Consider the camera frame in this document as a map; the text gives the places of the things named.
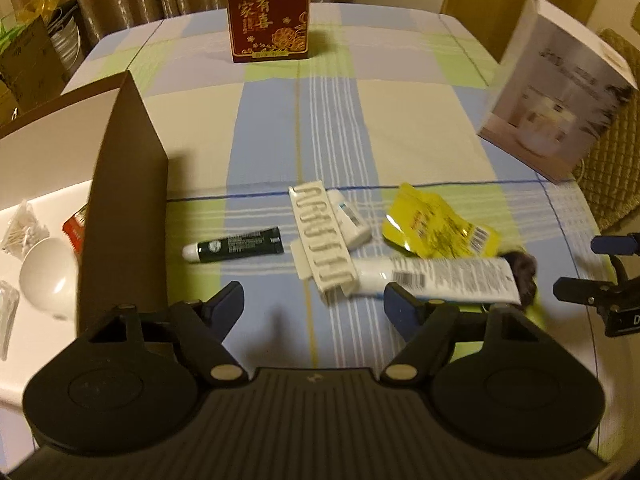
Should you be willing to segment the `dark green tube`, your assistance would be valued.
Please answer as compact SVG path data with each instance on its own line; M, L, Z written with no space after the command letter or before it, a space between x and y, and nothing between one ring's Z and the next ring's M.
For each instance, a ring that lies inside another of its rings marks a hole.
M276 226L186 245L181 251L182 258L188 263L214 263L283 253L280 230Z

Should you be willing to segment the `white plastic ladle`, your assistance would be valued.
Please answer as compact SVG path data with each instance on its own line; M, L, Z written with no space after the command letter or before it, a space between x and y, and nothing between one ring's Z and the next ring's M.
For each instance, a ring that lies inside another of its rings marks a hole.
M76 318L78 261L65 240L48 237L29 249L20 276L20 289L39 312L57 320Z

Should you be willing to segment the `clear floss pick box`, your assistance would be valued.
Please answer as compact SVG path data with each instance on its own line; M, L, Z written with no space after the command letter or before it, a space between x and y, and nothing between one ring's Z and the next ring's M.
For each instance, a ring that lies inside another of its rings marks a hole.
M0 282L0 358L6 360L20 292L6 281Z

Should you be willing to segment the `large white tube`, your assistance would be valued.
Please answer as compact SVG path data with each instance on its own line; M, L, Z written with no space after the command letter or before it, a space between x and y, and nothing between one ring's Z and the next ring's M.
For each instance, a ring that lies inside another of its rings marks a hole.
M521 304L511 267L503 258L373 257L352 263L357 278L343 288L346 296L382 297L386 285L396 283L421 299Z

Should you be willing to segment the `dark fuzzy object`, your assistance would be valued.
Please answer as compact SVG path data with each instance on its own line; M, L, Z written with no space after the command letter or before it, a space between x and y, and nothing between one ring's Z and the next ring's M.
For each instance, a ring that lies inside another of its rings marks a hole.
M537 293L537 261L532 255L520 250L504 252L500 257L509 263L520 295L520 309L525 310L534 303Z

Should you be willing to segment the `yellow snack packet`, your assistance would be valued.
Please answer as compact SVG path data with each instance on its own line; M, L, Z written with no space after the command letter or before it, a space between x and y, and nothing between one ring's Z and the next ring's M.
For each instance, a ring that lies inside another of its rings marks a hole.
M491 258L500 236L460 217L438 194L403 183L382 224L387 243L422 259Z

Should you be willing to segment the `small white tube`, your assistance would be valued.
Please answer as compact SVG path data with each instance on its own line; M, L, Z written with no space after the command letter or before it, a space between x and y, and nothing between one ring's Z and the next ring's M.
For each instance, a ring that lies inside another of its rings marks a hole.
M371 228L357 208L336 188L326 192L326 195L347 248L353 250L367 244L372 237Z

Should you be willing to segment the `white pill blister pack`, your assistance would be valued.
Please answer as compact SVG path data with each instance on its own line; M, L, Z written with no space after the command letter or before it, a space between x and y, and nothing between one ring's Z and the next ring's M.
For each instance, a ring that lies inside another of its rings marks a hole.
M357 287L357 271L346 246L334 207L321 181L288 188L298 237L291 243L297 276L313 280L326 298L339 289L348 297Z

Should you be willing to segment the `red snack packet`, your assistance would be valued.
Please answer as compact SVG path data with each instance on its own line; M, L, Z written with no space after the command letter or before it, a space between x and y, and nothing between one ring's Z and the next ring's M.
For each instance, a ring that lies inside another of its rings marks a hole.
M70 244L78 256L82 254L82 246L84 246L87 212L88 205L85 204L78 211L75 211L62 226L63 233L70 240Z

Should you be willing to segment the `white product box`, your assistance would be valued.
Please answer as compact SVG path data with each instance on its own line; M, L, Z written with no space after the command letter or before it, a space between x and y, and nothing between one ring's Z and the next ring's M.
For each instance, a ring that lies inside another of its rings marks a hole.
M637 91L627 61L599 36L547 0L526 0L477 134L558 183Z

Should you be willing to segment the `checkered tablecloth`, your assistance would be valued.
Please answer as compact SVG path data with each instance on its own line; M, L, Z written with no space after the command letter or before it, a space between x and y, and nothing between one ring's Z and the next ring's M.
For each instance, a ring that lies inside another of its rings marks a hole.
M373 231L401 183L442 196L538 263L529 316L596 374L606 412L592 448L606 460L639 453L639 341L608 338L590 309L553 296L562 276L609 280L590 249L597 227L573 182L553 184L480 139L495 60L440 14L316 3L308 58L236 64L227 14L209 11L103 38L70 81L126 70L169 158L167 286L204 299L228 281L245 289L227 338L246 367L380 370L402 341L375 298L321 296L290 254L187 264L184 245L275 226L297 229L288 189L338 188Z

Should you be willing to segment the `large white cardboard box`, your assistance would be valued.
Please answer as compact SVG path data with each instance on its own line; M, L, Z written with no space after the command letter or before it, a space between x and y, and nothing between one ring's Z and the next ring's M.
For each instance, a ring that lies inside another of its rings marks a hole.
M168 157L128 72L64 93L1 129L1 222L21 202L66 242L63 224L88 209L72 320L21 299L1 363L1 403L20 408L29 379L118 304L167 304Z

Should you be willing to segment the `cotton swab bundle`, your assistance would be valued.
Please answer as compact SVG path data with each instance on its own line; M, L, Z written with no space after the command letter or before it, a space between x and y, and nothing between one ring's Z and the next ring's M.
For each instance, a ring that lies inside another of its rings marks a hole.
M8 223L1 250L23 261L33 247L49 236L48 228L37 219L32 204L23 200Z

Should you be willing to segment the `brown cardboard boxes pile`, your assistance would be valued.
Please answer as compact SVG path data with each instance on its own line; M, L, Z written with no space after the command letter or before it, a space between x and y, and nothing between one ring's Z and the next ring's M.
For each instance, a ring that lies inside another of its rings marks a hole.
M32 0L1 18L1 123L59 96L68 81L47 26L60 0Z

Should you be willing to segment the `red gift box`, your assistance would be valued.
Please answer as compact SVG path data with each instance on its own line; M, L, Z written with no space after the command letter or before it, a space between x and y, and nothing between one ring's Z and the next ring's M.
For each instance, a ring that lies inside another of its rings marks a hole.
M306 58L309 6L310 0L228 0L233 61Z

